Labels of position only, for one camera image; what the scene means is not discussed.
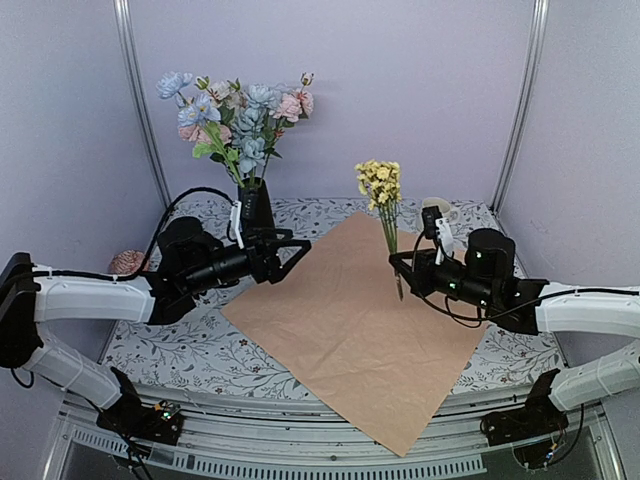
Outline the peach wrapping paper sheet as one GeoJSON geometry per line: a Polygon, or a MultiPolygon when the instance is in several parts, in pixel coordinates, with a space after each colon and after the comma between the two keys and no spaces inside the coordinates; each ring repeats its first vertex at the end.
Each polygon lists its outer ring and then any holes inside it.
{"type": "Polygon", "coordinates": [[[442,306],[441,295],[424,303],[396,287],[380,222],[358,212],[282,282],[249,288],[222,313],[324,404],[404,456],[484,336],[442,306]]]}

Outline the light blue rose stem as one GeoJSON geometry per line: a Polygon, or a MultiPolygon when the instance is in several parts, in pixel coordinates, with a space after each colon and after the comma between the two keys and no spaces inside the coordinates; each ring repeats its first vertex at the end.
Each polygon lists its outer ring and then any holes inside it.
{"type": "Polygon", "coordinates": [[[275,152],[276,125],[273,118],[283,93],[266,84],[235,85],[228,104],[234,109],[232,146],[239,153],[238,168],[243,183],[255,187],[275,152]]]}

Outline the pink rose stem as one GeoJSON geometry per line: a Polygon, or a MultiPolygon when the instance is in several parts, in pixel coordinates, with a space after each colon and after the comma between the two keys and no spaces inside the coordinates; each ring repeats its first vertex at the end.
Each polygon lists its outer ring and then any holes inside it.
{"type": "Polygon", "coordinates": [[[194,158],[208,158],[223,165],[236,185],[245,186],[239,168],[239,152],[231,145],[231,131],[228,127],[218,122],[207,122],[204,126],[194,124],[179,127],[178,133],[183,141],[192,144],[194,158]]]}
{"type": "Polygon", "coordinates": [[[265,166],[262,174],[266,173],[272,157],[281,157],[276,145],[285,131],[295,127],[300,120],[306,120],[311,116],[314,110],[314,97],[309,88],[314,79],[314,73],[303,72],[297,87],[290,87],[284,83],[273,87],[275,100],[268,107],[265,120],[265,166]]]}

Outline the blue hydrangea stem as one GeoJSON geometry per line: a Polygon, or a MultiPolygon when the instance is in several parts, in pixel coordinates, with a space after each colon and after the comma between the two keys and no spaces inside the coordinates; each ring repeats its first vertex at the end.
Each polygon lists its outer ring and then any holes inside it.
{"type": "Polygon", "coordinates": [[[194,124],[204,126],[207,122],[223,124],[221,113],[206,94],[187,100],[187,105],[179,109],[178,128],[194,124]]]}

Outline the white rose stem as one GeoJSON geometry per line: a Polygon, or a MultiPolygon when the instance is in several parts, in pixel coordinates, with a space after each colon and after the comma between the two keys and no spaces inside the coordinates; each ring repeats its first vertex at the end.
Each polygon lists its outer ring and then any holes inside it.
{"type": "Polygon", "coordinates": [[[222,116],[222,123],[231,131],[231,124],[234,119],[234,109],[228,104],[228,100],[232,96],[235,85],[238,82],[219,81],[211,83],[207,77],[199,77],[196,86],[201,90],[201,94],[210,97],[213,106],[216,107],[222,116]]]}

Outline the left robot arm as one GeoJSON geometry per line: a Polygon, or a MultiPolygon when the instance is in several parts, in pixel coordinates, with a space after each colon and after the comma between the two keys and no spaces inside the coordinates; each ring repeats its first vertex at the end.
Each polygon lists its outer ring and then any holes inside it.
{"type": "Polygon", "coordinates": [[[128,434],[148,426],[148,412],[128,377],[89,360],[49,329],[54,321],[126,321],[172,325],[199,295],[250,277],[276,284],[311,249],[287,229],[259,228],[224,244],[200,220],[173,220],[158,235],[154,271],[103,275],[55,270],[13,255],[1,274],[1,365],[37,374],[92,402],[128,434]]]}

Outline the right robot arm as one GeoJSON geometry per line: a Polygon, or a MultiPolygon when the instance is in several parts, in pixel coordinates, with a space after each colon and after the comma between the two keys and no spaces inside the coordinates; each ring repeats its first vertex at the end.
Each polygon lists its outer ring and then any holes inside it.
{"type": "Polygon", "coordinates": [[[412,294],[426,301],[441,293],[484,312],[484,321],[516,334],[585,332],[625,336],[631,343],[584,365],[553,370],[534,383],[517,427],[537,436],[556,412],[611,397],[639,385],[639,289],[569,286],[514,273],[515,243],[495,229],[471,232],[463,260],[414,248],[389,258],[412,294]]]}

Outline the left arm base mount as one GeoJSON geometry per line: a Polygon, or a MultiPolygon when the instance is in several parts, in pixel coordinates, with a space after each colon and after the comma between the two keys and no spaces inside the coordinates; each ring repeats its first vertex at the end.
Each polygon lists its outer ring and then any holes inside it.
{"type": "Polygon", "coordinates": [[[115,367],[110,370],[119,382],[121,396],[111,407],[99,410],[96,425],[123,437],[176,446],[184,423],[180,405],[161,400],[144,406],[129,378],[115,367]]]}

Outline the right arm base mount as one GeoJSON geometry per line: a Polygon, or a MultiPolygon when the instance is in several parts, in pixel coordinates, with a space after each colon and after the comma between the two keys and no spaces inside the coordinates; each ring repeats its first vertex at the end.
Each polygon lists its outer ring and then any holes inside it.
{"type": "Polygon", "coordinates": [[[585,406],[581,405],[580,421],[574,440],[561,455],[558,455],[561,441],[569,427],[567,414],[560,411],[549,398],[552,382],[559,373],[560,369],[543,373],[533,384],[523,406],[490,412],[480,421],[480,431],[490,446],[558,433],[556,439],[548,440],[542,446],[517,447],[513,451],[516,461],[529,471],[547,469],[561,463],[575,449],[583,431],[585,406]]]}

